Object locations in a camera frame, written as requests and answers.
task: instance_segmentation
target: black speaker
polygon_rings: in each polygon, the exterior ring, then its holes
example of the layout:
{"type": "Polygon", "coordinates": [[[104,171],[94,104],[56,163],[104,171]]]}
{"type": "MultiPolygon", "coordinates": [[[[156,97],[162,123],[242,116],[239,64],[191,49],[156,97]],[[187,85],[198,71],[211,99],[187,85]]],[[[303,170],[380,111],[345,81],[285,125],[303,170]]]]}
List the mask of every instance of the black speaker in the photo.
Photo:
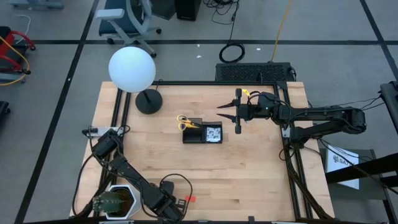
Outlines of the black speaker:
{"type": "Polygon", "coordinates": [[[197,19],[201,0],[175,0],[177,18],[189,21],[197,19]]]}

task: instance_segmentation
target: green object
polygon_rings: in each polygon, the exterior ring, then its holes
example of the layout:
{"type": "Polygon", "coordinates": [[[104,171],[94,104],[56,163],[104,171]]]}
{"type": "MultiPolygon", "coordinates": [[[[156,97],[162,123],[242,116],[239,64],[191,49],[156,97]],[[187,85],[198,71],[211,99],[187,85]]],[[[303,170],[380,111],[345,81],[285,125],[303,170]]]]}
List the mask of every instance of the green object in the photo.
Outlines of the green object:
{"type": "Polygon", "coordinates": [[[114,213],[120,212],[128,200],[124,195],[116,192],[104,192],[93,198],[93,210],[96,212],[114,213]]]}

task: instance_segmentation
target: red object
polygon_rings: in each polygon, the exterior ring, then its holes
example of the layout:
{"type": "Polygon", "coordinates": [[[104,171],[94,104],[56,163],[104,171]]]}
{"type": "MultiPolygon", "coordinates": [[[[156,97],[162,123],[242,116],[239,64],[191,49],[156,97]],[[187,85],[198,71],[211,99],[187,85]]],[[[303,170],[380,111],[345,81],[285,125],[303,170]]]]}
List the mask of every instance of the red object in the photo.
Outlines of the red object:
{"type": "MultiPolygon", "coordinates": [[[[35,44],[25,34],[18,32],[18,31],[10,30],[9,27],[0,27],[0,36],[11,46],[15,40],[14,35],[19,35],[19,36],[23,37],[25,39],[25,41],[28,43],[28,48],[30,48],[31,50],[35,49],[35,44]]],[[[7,44],[5,44],[2,40],[0,40],[0,60],[6,60],[10,64],[13,65],[13,67],[8,70],[13,70],[16,72],[21,71],[22,66],[19,63],[17,63],[15,60],[6,56],[8,50],[12,50],[12,49],[10,49],[7,46],[7,44]]]]}
{"type": "MultiPolygon", "coordinates": [[[[189,200],[189,196],[185,196],[185,200],[188,201],[189,200]]],[[[197,200],[197,198],[195,196],[191,196],[190,202],[195,202],[196,200],[197,200]]]]}

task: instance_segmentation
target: gray floor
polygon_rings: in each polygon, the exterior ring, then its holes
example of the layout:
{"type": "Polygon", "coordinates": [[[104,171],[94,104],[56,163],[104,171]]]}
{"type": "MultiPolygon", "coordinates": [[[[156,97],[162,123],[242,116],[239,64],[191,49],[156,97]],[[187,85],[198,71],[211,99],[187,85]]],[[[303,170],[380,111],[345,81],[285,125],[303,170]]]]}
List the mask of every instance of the gray floor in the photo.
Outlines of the gray floor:
{"type": "MultiPolygon", "coordinates": [[[[26,14],[32,18],[29,36],[35,40],[78,40],[94,0],[64,1],[62,11],[22,11],[0,2],[0,26],[24,32],[26,14]]],[[[241,3],[234,39],[275,39],[288,1],[248,0],[241,3]]],[[[369,8],[386,40],[398,40],[395,0],[368,0],[369,8]]],[[[99,1],[102,8],[104,0],[99,1]]],[[[210,21],[212,10],[201,6],[198,20],[154,19],[161,35],[150,39],[220,40],[229,37],[230,26],[210,21]]],[[[99,21],[93,21],[88,40],[100,40],[99,21]]],[[[377,40],[359,1],[294,1],[283,40],[377,40]]],[[[25,84],[0,88],[0,100],[10,102],[12,113],[0,129],[0,210],[2,223],[16,217],[37,156],[43,145],[65,77],[77,45],[38,45],[29,55],[32,75],[25,84]]],[[[50,145],[25,221],[67,218],[81,166],[86,139],[80,131],[91,124],[102,81],[109,80],[107,64],[121,45],[85,45],[74,74],[60,120],[50,145]]],[[[157,51],[157,78],[163,80],[214,80],[218,52],[223,45],[153,45],[157,51]]],[[[245,45],[241,62],[266,62],[273,45],[245,45]]],[[[389,46],[398,60],[398,46],[389,46]]],[[[228,49],[226,59],[237,56],[228,49]]],[[[395,80],[378,45],[280,45],[276,62],[290,62],[304,82],[314,105],[330,105],[377,96],[381,83],[395,80]]],[[[375,149],[377,156],[397,152],[398,136],[385,107],[366,113],[368,130],[360,135],[336,134],[326,140],[340,147],[375,149]]],[[[392,195],[398,208],[398,198],[392,195]]],[[[336,216],[357,222],[386,221],[382,204],[333,198],[336,216]]]]}

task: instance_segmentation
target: yellow cable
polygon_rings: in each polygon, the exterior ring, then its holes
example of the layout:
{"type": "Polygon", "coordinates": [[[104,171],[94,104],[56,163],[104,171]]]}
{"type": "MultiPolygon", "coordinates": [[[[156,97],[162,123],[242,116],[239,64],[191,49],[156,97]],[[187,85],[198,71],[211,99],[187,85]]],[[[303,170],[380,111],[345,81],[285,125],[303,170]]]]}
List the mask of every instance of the yellow cable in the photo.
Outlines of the yellow cable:
{"type": "Polygon", "coordinates": [[[275,40],[274,52],[272,53],[272,57],[271,57],[271,62],[274,60],[275,53],[276,53],[276,48],[278,46],[279,35],[280,35],[281,30],[282,30],[282,27],[284,26],[284,23],[285,23],[285,20],[286,20],[286,16],[287,16],[287,14],[290,11],[290,7],[292,6],[292,3],[293,3],[293,0],[289,0],[289,4],[287,5],[284,17],[282,19],[282,22],[280,23],[280,27],[279,27],[279,30],[278,30],[278,35],[276,36],[276,40],[275,40]]]}
{"type": "MultiPolygon", "coordinates": [[[[27,61],[27,59],[26,59],[21,53],[19,53],[14,47],[12,47],[11,45],[9,45],[9,44],[7,43],[7,41],[4,40],[2,37],[0,37],[0,40],[2,40],[9,48],[11,48],[11,50],[13,50],[13,51],[14,51],[16,54],[18,54],[22,59],[24,59],[24,61],[25,61],[25,63],[26,63],[26,67],[27,67],[26,70],[29,71],[29,70],[30,70],[30,65],[29,65],[29,62],[27,61]]],[[[12,82],[9,82],[9,83],[0,83],[0,86],[12,85],[12,84],[14,84],[14,83],[17,83],[17,82],[23,80],[25,77],[26,77],[26,74],[23,74],[23,75],[21,75],[20,78],[18,78],[17,80],[14,80],[14,81],[12,81],[12,82]]]]}

